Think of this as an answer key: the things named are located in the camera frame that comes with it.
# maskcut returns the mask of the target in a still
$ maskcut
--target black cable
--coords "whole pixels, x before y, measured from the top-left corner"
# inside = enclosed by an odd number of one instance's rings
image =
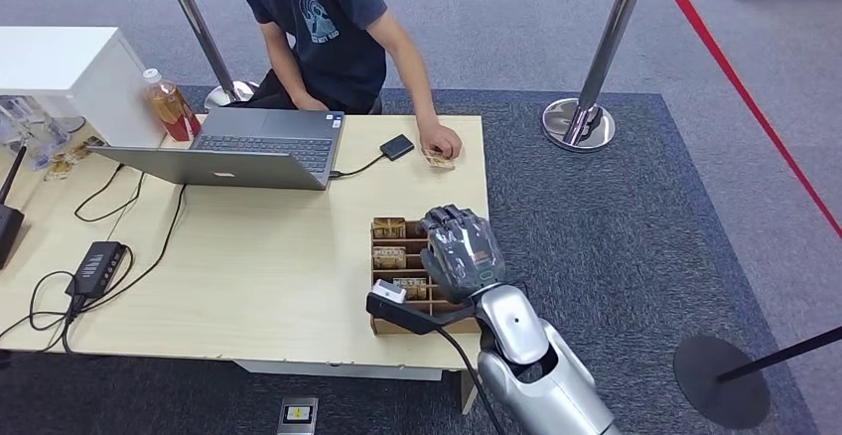
[[[372,160],[371,162],[368,162],[368,164],[366,164],[365,167],[362,167],[361,169],[354,170],[353,172],[347,172],[346,173],[346,172],[340,172],[339,170],[333,170],[333,171],[331,171],[331,180],[332,179],[341,179],[342,177],[350,177],[351,175],[356,175],[360,172],[368,170],[368,167],[371,167],[372,165],[376,164],[380,159],[382,159],[385,156],[386,156],[386,154],[380,154],[380,155],[377,156],[376,159]]]
[[[161,253],[158,255],[158,258],[152,263],[151,266],[146,268],[146,271],[141,273],[140,276],[137,277],[137,279],[135,279],[134,281],[129,283],[129,285],[126,286],[125,288],[123,288],[123,289],[121,289],[121,290],[119,290],[115,293],[114,293],[113,288],[112,288],[110,291],[108,291],[107,296],[103,296],[101,299],[96,300],[92,304],[84,306],[81,309],[81,311],[83,313],[87,313],[88,311],[93,311],[94,309],[100,308],[100,307],[102,307],[102,305],[107,304],[107,303],[113,301],[114,299],[118,298],[121,294],[123,294],[126,291],[128,291],[129,289],[131,289],[132,286],[139,283],[143,278],[145,278],[149,273],[151,273],[152,270],[154,270],[156,267],[158,267],[158,264],[161,263],[161,260],[164,259],[164,255],[167,253],[167,247],[170,245],[170,238],[173,236],[173,229],[176,227],[176,222],[179,219],[179,213],[181,212],[182,204],[184,202],[184,193],[185,193],[186,188],[187,188],[187,185],[183,185],[181,191],[179,192],[179,202],[176,204],[176,210],[173,212],[173,219],[170,222],[170,229],[167,230],[167,237],[164,238],[164,244],[161,247]],[[117,283],[115,283],[114,286],[116,287],[116,285],[121,283],[124,278],[125,278],[125,274],[123,275],[122,278],[120,278],[119,281],[117,281]]]
[[[57,276],[57,275],[69,276],[70,281],[72,281],[72,285],[70,286],[72,288],[72,290],[70,291],[70,302],[68,303],[68,308],[63,313],[59,312],[59,311],[35,311],[35,300],[38,297],[39,288],[41,288],[41,285],[44,284],[45,281],[47,281],[48,279],[50,279],[54,276]],[[7,360],[3,361],[3,363],[10,363],[12,361],[18,361],[18,360],[26,358],[26,357],[30,357],[30,356],[34,356],[34,355],[37,355],[37,354],[45,353],[45,352],[51,350],[52,348],[54,348],[59,342],[64,343],[66,352],[71,353],[70,347],[67,345],[67,332],[68,332],[68,328],[70,326],[70,323],[72,323],[72,320],[75,319],[75,316],[78,315],[78,311],[81,310],[81,306],[82,306],[81,303],[84,301],[83,298],[76,297],[75,281],[76,281],[75,276],[72,273],[70,273],[68,271],[63,271],[63,270],[53,271],[52,273],[45,274],[44,276],[41,277],[40,280],[38,280],[38,282],[35,284],[35,287],[32,290],[32,295],[30,296],[29,314],[27,314],[23,318],[19,319],[13,325],[4,329],[3,332],[0,333],[0,339],[3,339],[4,336],[6,336],[10,332],[12,332],[15,328],[17,328],[18,326],[20,326],[21,324],[23,324],[26,321],[29,321],[30,327],[32,329],[34,329],[35,331],[46,331],[46,330],[48,330],[48,329],[50,329],[50,328],[52,328],[56,325],[64,323],[60,327],[61,335],[57,339],[53,340],[53,337],[55,336],[55,333],[54,333],[53,336],[50,336],[50,342],[43,349],[39,349],[39,350],[37,350],[33,353],[30,353],[30,354],[17,356],[15,358],[8,358]],[[51,315],[51,316],[59,316],[59,317],[56,318],[55,320],[53,320],[47,326],[38,326],[35,323],[35,317],[36,316],[42,316],[42,315]]]
[[[110,185],[110,183],[113,181],[114,175],[111,176],[111,179],[109,179],[108,183],[105,184],[105,187],[103,187],[102,190],[106,189],[108,187],[108,185]],[[138,182],[138,189],[139,189],[140,183],[142,182],[142,178],[143,178],[143,176],[141,176],[141,181]],[[170,228],[167,230],[167,236],[164,239],[164,244],[161,247],[161,253],[158,255],[158,258],[152,263],[151,266],[149,266],[146,269],[146,271],[141,273],[141,275],[138,276],[137,279],[135,279],[134,281],[129,283],[129,285],[126,286],[125,288],[122,288],[122,289],[119,289],[119,290],[117,289],[120,286],[120,284],[126,279],[126,276],[128,276],[128,274],[131,272],[132,268],[134,267],[134,263],[135,263],[134,252],[132,251],[132,249],[129,246],[126,246],[126,251],[128,252],[128,255],[129,255],[129,263],[128,263],[128,266],[126,267],[126,270],[123,271],[123,274],[119,277],[119,279],[117,279],[114,282],[114,284],[112,284],[107,290],[105,290],[105,292],[103,293],[101,298],[93,301],[90,304],[86,304],[86,303],[88,303],[88,300],[87,300],[86,297],[79,296],[79,295],[75,294],[75,291],[76,291],[75,282],[76,282],[76,280],[75,280],[75,276],[73,275],[73,273],[70,273],[68,271],[63,271],[63,270],[53,271],[52,273],[48,273],[48,274],[44,275],[40,280],[38,280],[38,282],[35,284],[35,287],[33,288],[32,295],[30,297],[29,314],[27,314],[26,316],[19,319],[17,322],[15,322],[11,326],[9,326],[8,328],[6,328],[2,332],[0,332],[0,340],[2,340],[4,336],[9,334],[15,328],[17,328],[18,326],[20,326],[21,324],[23,324],[27,321],[29,321],[30,327],[32,329],[36,330],[36,331],[46,331],[46,330],[48,330],[52,327],[55,327],[56,325],[64,323],[60,327],[61,333],[60,333],[59,337],[56,338],[55,340],[53,340],[53,337],[55,336],[55,334],[52,337],[50,337],[50,342],[48,343],[48,345],[45,348],[37,350],[37,351],[35,351],[33,353],[30,353],[30,354],[25,354],[25,355],[18,356],[18,357],[15,357],[15,358],[8,358],[7,360],[3,360],[2,364],[5,365],[6,363],[10,363],[12,361],[17,361],[17,360],[20,360],[20,359],[25,358],[25,357],[30,357],[30,356],[33,356],[33,355],[36,355],[36,354],[45,353],[45,352],[51,350],[53,347],[55,347],[59,342],[62,343],[62,345],[65,349],[65,352],[67,354],[74,354],[73,350],[70,348],[70,343],[68,341],[69,332],[70,332],[70,325],[73,323],[73,321],[75,321],[75,319],[79,315],[81,315],[83,313],[86,313],[88,311],[92,311],[94,309],[97,309],[97,308],[101,307],[102,305],[107,304],[110,301],[113,301],[115,298],[119,297],[121,294],[123,294],[124,292],[131,289],[132,286],[139,283],[140,280],[142,280],[149,273],[151,273],[152,270],[154,270],[161,263],[161,261],[164,259],[164,255],[167,252],[167,247],[170,244],[170,238],[173,235],[173,230],[175,229],[176,222],[178,221],[179,213],[181,212],[182,205],[184,204],[184,194],[185,194],[186,188],[187,188],[187,186],[183,185],[182,188],[181,188],[181,191],[179,192],[179,200],[178,200],[178,203],[176,204],[176,210],[173,213],[173,219],[170,222]],[[90,201],[90,199],[92,197],[95,197],[96,195],[98,195],[98,193],[94,194],[93,196],[88,198],[85,202]],[[125,208],[126,206],[130,205],[131,202],[132,201],[129,201],[123,207]],[[41,285],[44,284],[44,282],[47,281],[48,279],[50,279],[51,277],[54,277],[54,276],[57,276],[57,275],[60,275],[60,274],[70,276],[70,281],[72,281],[72,283],[73,283],[73,285],[71,286],[72,290],[70,291],[70,302],[68,303],[68,308],[64,312],[59,312],[59,311],[35,311],[35,300],[38,296],[38,290],[41,288]],[[52,322],[50,322],[47,326],[39,326],[35,323],[35,317],[36,316],[47,316],[47,315],[58,316],[58,317],[55,318]]]
[[[477,375],[477,372],[474,370],[474,367],[471,365],[471,360],[468,359],[468,356],[465,355],[465,351],[462,349],[462,346],[453,339],[447,331],[443,328],[436,328],[436,332],[441,334],[443,338],[456,349],[456,352],[459,353],[459,357],[462,358],[462,362],[465,363],[465,368],[468,370],[468,375],[471,376],[471,380],[474,381],[474,385],[477,387],[477,393],[480,395],[480,399],[483,401],[483,405],[486,407],[486,412],[489,413],[489,418],[491,419],[491,424],[494,426],[494,430],[496,430],[498,435],[503,435],[502,426],[499,424],[499,420],[497,420],[497,416],[494,413],[493,408],[491,407],[491,403],[489,402],[489,398],[486,395],[486,390],[483,389],[483,385],[480,383],[480,377]]]
[[[79,212],[81,212],[81,210],[82,210],[82,209],[83,209],[83,208],[84,208],[87,204],[89,204],[91,200],[93,200],[93,199],[95,199],[96,197],[98,197],[100,194],[102,194],[102,192],[105,192],[105,191],[108,189],[108,187],[110,187],[110,186],[111,186],[111,184],[114,182],[114,179],[117,177],[117,174],[118,174],[118,173],[120,173],[120,171],[121,171],[124,167],[125,167],[125,165],[124,165],[124,164],[119,164],[119,165],[117,165],[117,168],[116,168],[116,169],[114,169],[114,173],[113,173],[113,174],[111,174],[111,177],[108,179],[108,181],[107,181],[107,182],[105,182],[105,185],[103,185],[101,189],[99,189],[99,190],[97,190],[96,192],[94,192],[94,193],[93,193],[90,197],[88,197],[88,198],[84,199],[84,201],[83,201],[81,204],[79,204],[79,206],[78,206],[78,207],[76,207],[76,210],[74,210],[74,211],[73,211],[73,215],[74,215],[76,218],[78,218],[78,219],[80,219],[80,220],[82,220],[82,221],[84,221],[84,222],[87,222],[87,223],[93,223],[93,222],[95,222],[95,221],[100,221],[100,220],[106,219],[106,218],[108,218],[108,217],[111,217],[112,215],[114,215],[114,214],[116,214],[116,213],[118,213],[118,212],[122,211],[122,210],[123,210],[123,209],[125,209],[126,207],[128,207],[128,206],[130,206],[131,204],[135,203],[135,202],[137,201],[137,199],[138,199],[138,198],[140,198],[140,189],[141,189],[141,187],[143,187],[143,178],[146,176],[146,174],[145,174],[145,173],[141,173],[141,174],[140,174],[140,177],[137,179],[137,187],[135,187],[135,190],[134,190],[134,193],[133,193],[132,197],[131,197],[131,198],[129,199],[129,201],[128,201],[128,202],[126,202],[125,204],[123,204],[123,205],[121,205],[121,206],[117,207],[116,209],[112,210],[111,212],[108,212],[107,214],[102,215],[102,216],[100,216],[100,217],[88,218],[88,217],[83,217],[82,215],[80,215],[80,214],[79,214]]]

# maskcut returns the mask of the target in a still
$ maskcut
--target gray carpet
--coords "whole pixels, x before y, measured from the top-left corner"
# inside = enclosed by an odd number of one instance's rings
[[[231,74],[268,64],[244,0],[196,0]],[[613,0],[386,0],[437,88],[580,88]],[[693,0],[831,211],[842,218],[842,0]],[[119,26],[149,67],[211,84],[176,0],[0,0],[0,25]],[[400,86],[389,68],[386,85]],[[663,96],[781,345],[842,323],[842,242],[792,177],[672,0],[639,0],[606,90]],[[790,363],[836,434],[842,346]]]
[[[194,104],[207,91],[184,89]],[[662,98],[604,95],[623,127],[610,147],[582,156],[540,133],[536,116],[558,97],[435,92],[439,112],[484,117],[491,221],[510,271],[591,370],[620,428],[728,433],[678,391],[675,347],[714,334],[759,356],[775,342]],[[384,105],[410,112],[399,90],[387,90]],[[774,408],[755,433],[816,432],[786,366],[767,377]],[[320,397],[319,435],[491,433],[480,405],[459,413],[452,374],[320,378],[248,374],[227,362],[50,355],[0,371],[0,387],[4,435],[268,435],[281,398],[295,394]]]

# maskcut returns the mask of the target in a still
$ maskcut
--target light wood desk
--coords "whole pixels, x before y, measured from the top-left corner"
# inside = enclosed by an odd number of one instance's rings
[[[0,152],[3,178],[13,160]],[[85,223],[73,216],[73,210],[105,183],[115,167],[112,161],[91,155],[78,163],[66,180],[50,182],[44,182],[45,171],[21,169],[6,202],[24,214],[24,222],[6,267],[0,270],[0,330],[28,314],[30,295],[42,276],[60,269],[75,271],[93,241],[108,239],[119,215]],[[115,179],[118,190],[103,193],[82,214],[93,217],[110,212],[128,200],[136,184],[133,172],[121,172]],[[36,309],[64,311],[69,281],[68,277],[51,278],[42,286]],[[52,319],[45,316],[41,323]],[[51,335],[24,324],[5,336],[0,348],[36,351],[47,345]]]
[[[273,373],[439,379],[443,369],[463,370],[440,336],[376,337],[365,312],[374,217],[421,218],[449,203],[488,215],[481,120],[442,120],[465,144],[455,171],[437,172],[414,151],[333,181],[326,192],[188,187],[160,266],[113,303],[81,316],[71,328],[71,346],[88,354],[232,360]],[[400,133],[418,145],[411,116],[347,117],[335,168],[361,167]],[[111,198],[127,200],[133,173],[123,171],[122,185],[108,192]],[[101,185],[108,175],[101,170],[88,180]],[[73,205],[96,187],[77,186],[68,199]],[[116,226],[112,239],[134,250],[134,275],[158,256],[179,189],[147,178],[140,199]],[[52,228],[76,228],[71,209],[56,208],[47,219]],[[77,264],[91,240],[107,235],[104,227],[86,231],[87,238],[80,233],[72,248],[61,250],[59,267],[69,266],[65,260]],[[26,314],[33,280],[57,269],[42,255],[59,247],[41,245],[39,264],[13,262],[25,267],[26,284],[15,286],[19,304],[3,310],[0,324]],[[8,299],[2,286],[0,292]],[[16,332],[2,346],[43,346],[43,335],[22,333],[30,332]],[[467,354],[478,353],[478,335],[456,339]]]

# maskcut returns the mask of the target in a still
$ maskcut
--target black stanchion base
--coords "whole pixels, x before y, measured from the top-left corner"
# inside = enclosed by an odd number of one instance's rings
[[[678,345],[672,368],[684,396],[705,418],[726,428],[746,429],[757,427],[769,415],[769,387],[763,373],[728,382],[716,377],[751,361],[728,342],[697,336]]]

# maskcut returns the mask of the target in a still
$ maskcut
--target dark blue carpet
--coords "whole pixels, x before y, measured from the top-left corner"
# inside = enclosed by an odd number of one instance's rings
[[[208,90],[183,89],[193,104]],[[383,97],[384,113],[411,112],[403,91]],[[666,105],[654,94],[604,94],[617,137],[576,155],[540,132],[541,109],[559,97],[435,92],[441,114],[483,116],[491,222],[510,271],[591,370],[620,428],[729,433],[678,391],[675,347],[694,334],[755,356],[776,346]],[[774,408],[756,433],[815,432],[788,369],[767,378]],[[0,371],[0,433],[268,435],[281,398],[296,394],[320,397],[319,435],[491,433],[479,404],[460,415],[452,374],[442,382],[257,375],[228,362],[53,355]],[[519,433],[504,419],[507,433]]]

